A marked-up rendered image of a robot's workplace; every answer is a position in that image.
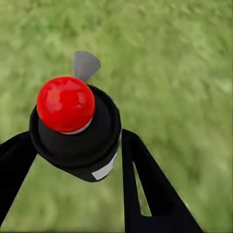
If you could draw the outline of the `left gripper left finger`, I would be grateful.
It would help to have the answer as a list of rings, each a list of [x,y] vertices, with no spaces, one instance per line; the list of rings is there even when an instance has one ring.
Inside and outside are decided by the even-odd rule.
[[[36,157],[29,131],[0,144],[0,226]]]

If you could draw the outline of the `pesticide atomizer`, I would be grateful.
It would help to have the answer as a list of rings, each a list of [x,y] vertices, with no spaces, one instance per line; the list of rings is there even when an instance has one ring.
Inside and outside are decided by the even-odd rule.
[[[73,76],[58,76],[38,92],[29,133],[37,153],[86,182],[105,179],[120,144],[120,113],[113,100],[86,82],[100,69],[87,51],[72,55]]]

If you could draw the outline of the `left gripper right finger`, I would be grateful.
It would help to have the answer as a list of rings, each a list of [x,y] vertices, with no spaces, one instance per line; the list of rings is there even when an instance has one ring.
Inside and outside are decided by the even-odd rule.
[[[121,132],[125,233],[204,233],[141,138]],[[152,216],[141,214],[133,162]]]

